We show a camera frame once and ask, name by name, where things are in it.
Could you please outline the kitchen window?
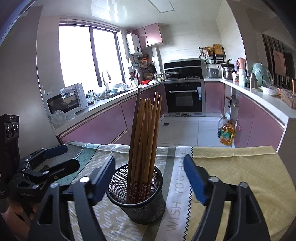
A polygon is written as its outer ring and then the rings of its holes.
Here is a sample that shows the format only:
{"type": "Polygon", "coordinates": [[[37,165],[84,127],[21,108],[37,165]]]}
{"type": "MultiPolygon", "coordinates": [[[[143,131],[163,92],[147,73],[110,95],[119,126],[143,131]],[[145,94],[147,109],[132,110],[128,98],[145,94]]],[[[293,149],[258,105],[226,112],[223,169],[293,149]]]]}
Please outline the kitchen window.
{"type": "Polygon", "coordinates": [[[66,87],[80,83],[88,92],[125,81],[119,31],[60,23],[59,54],[66,87]]]}

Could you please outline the pink kitchen cabinets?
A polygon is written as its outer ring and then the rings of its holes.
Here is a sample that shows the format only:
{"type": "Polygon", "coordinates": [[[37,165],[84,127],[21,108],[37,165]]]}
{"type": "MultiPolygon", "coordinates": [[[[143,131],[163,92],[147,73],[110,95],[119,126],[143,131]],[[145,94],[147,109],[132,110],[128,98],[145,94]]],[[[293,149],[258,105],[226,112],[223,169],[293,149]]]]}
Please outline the pink kitchen cabinets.
{"type": "Polygon", "coordinates": [[[59,143],[77,141],[91,144],[129,145],[137,92],[140,98],[154,99],[154,93],[163,96],[161,117],[168,112],[164,85],[156,82],[128,90],[78,112],[74,120],[55,130],[59,143]]]}
{"type": "Polygon", "coordinates": [[[219,116],[233,107],[234,146],[237,148],[272,146],[278,149],[285,125],[251,97],[224,84],[220,79],[205,80],[206,114],[219,116]]]}

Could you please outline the silver cooking pot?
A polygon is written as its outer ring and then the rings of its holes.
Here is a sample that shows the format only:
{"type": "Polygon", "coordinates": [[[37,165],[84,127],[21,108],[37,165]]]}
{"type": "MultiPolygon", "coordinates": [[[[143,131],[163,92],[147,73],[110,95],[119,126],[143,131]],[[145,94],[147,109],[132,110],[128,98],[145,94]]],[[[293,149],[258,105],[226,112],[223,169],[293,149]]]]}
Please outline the silver cooking pot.
{"type": "Polygon", "coordinates": [[[224,80],[232,80],[232,73],[234,72],[234,64],[221,63],[221,76],[224,80]]]}

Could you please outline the pink kitchen cabinets right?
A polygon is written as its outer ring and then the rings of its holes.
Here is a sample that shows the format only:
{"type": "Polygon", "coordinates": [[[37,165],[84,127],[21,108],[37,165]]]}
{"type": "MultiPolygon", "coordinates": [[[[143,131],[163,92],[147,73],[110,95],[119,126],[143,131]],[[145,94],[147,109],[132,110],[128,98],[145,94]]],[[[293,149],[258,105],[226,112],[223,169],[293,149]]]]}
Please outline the pink kitchen cabinets right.
{"type": "Polygon", "coordinates": [[[251,97],[224,84],[220,79],[205,80],[206,114],[219,116],[233,107],[234,146],[237,148],[272,146],[278,149],[285,125],[251,97]]]}

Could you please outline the black mesh utensil cup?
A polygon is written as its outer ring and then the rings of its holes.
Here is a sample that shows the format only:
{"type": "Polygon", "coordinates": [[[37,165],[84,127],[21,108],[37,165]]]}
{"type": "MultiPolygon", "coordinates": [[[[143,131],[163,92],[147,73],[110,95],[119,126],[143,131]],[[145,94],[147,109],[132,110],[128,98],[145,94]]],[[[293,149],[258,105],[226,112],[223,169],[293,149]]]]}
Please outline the black mesh utensil cup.
{"type": "Polygon", "coordinates": [[[160,219],[166,209],[162,194],[163,176],[155,167],[148,190],[132,184],[127,192],[128,165],[119,167],[109,182],[106,195],[109,200],[119,206],[131,221],[148,225],[160,219]]]}

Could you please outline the white water heater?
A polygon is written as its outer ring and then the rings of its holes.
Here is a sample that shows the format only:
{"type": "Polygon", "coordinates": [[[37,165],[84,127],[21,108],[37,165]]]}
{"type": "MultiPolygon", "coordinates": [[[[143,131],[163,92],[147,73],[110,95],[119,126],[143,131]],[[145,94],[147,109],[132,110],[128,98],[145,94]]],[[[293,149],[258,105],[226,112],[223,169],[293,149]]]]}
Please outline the white water heater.
{"type": "Polygon", "coordinates": [[[139,42],[139,38],[137,35],[133,33],[129,33],[126,35],[127,45],[129,48],[129,53],[131,55],[141,55],[142,50],[139,42]]]}

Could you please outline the black range hood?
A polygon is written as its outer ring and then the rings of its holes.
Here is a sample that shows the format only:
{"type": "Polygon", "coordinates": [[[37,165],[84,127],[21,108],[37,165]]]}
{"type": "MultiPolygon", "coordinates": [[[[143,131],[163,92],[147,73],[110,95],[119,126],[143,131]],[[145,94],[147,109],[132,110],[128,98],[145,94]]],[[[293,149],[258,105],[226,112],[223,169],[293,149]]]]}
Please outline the black range hood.
{"type": "Polygon", "coordinates": [[[203,79],[202,60],[181,59],[164,63],[166,79],[203,79]]]}

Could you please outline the yellow cooking oil bottle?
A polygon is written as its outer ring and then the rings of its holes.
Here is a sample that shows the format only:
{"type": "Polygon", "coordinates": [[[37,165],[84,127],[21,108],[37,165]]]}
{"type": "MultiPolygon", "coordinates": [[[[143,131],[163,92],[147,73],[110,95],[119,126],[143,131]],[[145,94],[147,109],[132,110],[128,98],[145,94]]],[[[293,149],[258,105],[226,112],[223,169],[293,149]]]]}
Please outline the yellow cooking oil bottle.
{"type": "Polygon", "coordinates": [[[234,122],[233,120],[227,120],[221,128],[220,143],[226,146],[231,146],[234,139],[234,122]]]}

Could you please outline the pink upper cabinet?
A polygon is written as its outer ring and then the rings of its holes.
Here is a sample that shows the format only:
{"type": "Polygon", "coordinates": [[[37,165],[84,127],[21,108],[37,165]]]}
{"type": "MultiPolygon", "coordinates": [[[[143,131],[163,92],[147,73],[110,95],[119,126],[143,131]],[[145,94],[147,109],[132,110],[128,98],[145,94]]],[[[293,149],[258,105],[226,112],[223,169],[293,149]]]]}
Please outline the pink upper cabinet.
{"type": "Polygon", "coordinates": [[[141,48],[159,46],[164,44],[159,23],[144,26],[132,31],[139,38],[141,48]]]}

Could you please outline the dark sauce bottle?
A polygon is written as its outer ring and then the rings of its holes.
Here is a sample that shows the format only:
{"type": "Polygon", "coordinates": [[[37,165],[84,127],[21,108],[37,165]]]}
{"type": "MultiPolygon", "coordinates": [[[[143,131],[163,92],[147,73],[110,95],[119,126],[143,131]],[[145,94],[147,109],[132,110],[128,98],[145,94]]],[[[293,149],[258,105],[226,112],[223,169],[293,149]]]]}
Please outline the dark sauce bottle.
{"type": "Polygon", "coordinates": [[[223,115],[221,119],[218,121],[218,131],[217,131],[218,138],[220,138],[221,136],[222,127],[226,124],[226,121],[227,121],[227,118],[225,115],[223,115]]]}

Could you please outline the pink kitchen cabinets left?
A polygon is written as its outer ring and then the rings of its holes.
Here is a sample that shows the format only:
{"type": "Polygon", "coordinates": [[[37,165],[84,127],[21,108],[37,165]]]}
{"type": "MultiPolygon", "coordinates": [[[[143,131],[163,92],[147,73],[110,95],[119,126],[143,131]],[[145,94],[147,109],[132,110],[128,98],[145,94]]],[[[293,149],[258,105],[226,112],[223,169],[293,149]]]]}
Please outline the pink kitchen cabinets left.
{"type": "Polygon", "coordinates": [[[78,112],[74,120],[55,130],[59,143],[77,141],[91,144],[129,145],[137,92],[140,98],[154,99],[154,93],[163,96],[161,117],[168,112],[164,85],[156,82],[128,90],[78,112]]]}

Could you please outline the white microwave oven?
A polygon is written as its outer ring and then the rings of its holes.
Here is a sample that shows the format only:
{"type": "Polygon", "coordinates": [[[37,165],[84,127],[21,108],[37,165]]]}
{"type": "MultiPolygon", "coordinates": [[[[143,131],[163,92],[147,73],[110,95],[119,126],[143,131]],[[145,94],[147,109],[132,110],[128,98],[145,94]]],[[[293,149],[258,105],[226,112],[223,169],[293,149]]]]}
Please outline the white microwave oven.
{"type": "Polygon", "coordinates": [[[87,107],[86,96],[81,83],[62,89],[52,90],[43,95],[45,110],[48,115],[61,110],[64,114],[75,114],[87,107]]]}

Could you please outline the black built-in oven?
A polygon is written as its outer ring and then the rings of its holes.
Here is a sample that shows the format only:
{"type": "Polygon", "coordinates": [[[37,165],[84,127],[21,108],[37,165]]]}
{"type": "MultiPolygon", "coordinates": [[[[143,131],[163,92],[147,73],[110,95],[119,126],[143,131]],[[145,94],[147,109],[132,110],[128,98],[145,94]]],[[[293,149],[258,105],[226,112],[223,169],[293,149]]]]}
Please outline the black built-in oven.
{"type": "Polygon", "coordinates": [[[199,116],[206,112],[203,80],[178,80],[165,83],[168,114],[199,116]]]}

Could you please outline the patterned tablecloth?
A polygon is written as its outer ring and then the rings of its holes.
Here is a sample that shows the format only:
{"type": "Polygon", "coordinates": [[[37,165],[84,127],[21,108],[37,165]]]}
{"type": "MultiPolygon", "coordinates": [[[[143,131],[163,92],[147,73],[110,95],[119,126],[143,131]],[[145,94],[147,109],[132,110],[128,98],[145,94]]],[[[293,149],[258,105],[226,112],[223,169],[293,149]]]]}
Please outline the patterned tablecloth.
{"type": "Polygon", "coordinates": [[[164,178],[163,217],[150,225],[136,224],[104,197],[94,207],[94,213],[107,240],[192,239],[204,207],[192,193],[183,169],[187,154],[225,183],[247,182],[264,214],[271,240],[295,240],[295,187],[271,147],[159,147],[155,164],[164,178]]]}

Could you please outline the dark chopstick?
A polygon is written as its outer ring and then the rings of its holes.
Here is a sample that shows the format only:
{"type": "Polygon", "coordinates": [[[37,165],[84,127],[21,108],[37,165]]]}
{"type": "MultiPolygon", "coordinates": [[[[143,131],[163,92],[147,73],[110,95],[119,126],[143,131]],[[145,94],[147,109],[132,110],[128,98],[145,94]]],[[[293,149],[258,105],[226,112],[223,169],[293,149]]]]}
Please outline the dark chopstick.
{"type": "Polygon", "coordinates": [[[137,113],[138,106],[140,101],[140,88],[137,90],[137,98],[135,103],[134,115],[133,115],[133,123],[132,123],[132,135],[130,139],[130,147],[129,147],[129,158],[128,158],[128,175],[127,175],[127,189],[126,189],[126,202],[130,204],[130,191],[131,191],[131,180],[132,180],[132,163],[133,163],[133,148],[134,148],[134,140],[135,140],[135,132],[137,127],[137,113]]]}

